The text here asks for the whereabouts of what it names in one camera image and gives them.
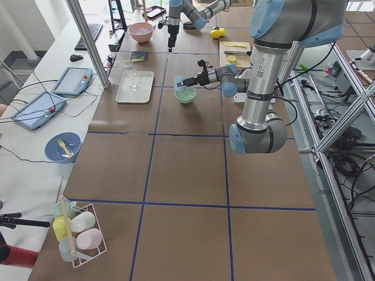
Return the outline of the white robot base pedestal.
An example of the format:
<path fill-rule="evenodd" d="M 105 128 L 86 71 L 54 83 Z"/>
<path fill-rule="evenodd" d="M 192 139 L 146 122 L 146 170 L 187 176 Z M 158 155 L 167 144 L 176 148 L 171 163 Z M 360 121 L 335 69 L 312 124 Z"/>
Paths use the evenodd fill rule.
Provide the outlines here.
<path fill-rule="evenodd" d="M 243 92 L 238 92 L 233 98 L 234 98 L 234 102 L 236 103 L 245 102 L 247 98 L 247 94 Z"/>

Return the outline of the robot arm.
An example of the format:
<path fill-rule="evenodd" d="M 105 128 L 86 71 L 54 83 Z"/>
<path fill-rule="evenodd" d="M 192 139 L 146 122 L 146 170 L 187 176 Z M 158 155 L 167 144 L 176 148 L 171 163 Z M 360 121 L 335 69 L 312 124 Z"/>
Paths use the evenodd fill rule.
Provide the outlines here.
<path fill-rule="evenodd" d="M 166 20 L 158 24 L 158 28 L 161 29 L 163 26 L 168 27 L 168 52 L 172 52 L 175 47 L 176 38 L 179 33 L 180 25 L 180 14 L 184 13 L 186 17 L 191 21 L 193 26 L 200 30 L 206 26 L 207 21 L 214 17 L 221 11 L 226 11 L 231 7 L 232 1 L 230 0 L 217 0 L 202 10 L 198 11 L 192 4 L 192 1 L 186 0 L 172 0 L 169 1 L 169 10 Z"/>
<path fill-rule="evenodd" d="M 347 1 L 258 1 L 250 25 L 253 38 L 252 71 L 236 78 L 233 64 L 203 70 L 195 78 L 176 76 L 174 88 L 219 82 L 227 97 L 247 94 L 243 113 L 230 125 L 232 149 L 237 153 L 273 153 L 287 138 L 284 121 L 270 106 L 282 59 L 293 42 L 302 48 L 337 41 L 345 29 Z"/>

